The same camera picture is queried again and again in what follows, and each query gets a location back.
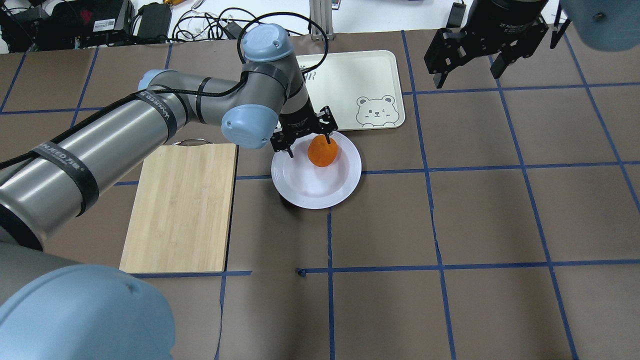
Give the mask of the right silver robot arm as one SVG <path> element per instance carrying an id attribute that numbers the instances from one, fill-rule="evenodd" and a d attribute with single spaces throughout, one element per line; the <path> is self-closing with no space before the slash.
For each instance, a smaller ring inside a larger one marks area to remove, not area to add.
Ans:
<path id="1" fill-rule="evenodd" d="M 626 51 L 639 44 L 637 0 L 560 0 L 553 25 L 544 19 L 546 0 L 476 0 L 459 31 L 439 28 L 423 61 L 441 89 L 456 68 L 494 55 L 490 71 L 499 79 L 510 64 L 534 55 L 546 34 L 555 48 L 573 25 L 580 39 L 597 51 Z"/>

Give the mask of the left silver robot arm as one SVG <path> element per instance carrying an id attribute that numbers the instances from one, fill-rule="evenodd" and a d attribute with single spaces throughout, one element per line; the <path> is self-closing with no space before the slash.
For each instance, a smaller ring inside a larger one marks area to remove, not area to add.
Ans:
<path id="1" fill-rule="evenodd" d="M 237 40 L 240 80 L 148 71 L 138 90 L 1 164 L 1 358 L 171 360 L 174 315 L 153 285 L 111 266 L 43 252 L 126 173 L 189 122 L 231 143 L 274 151 L 338 130 L 313 109 L 286 30 L 259 24 Z"/>

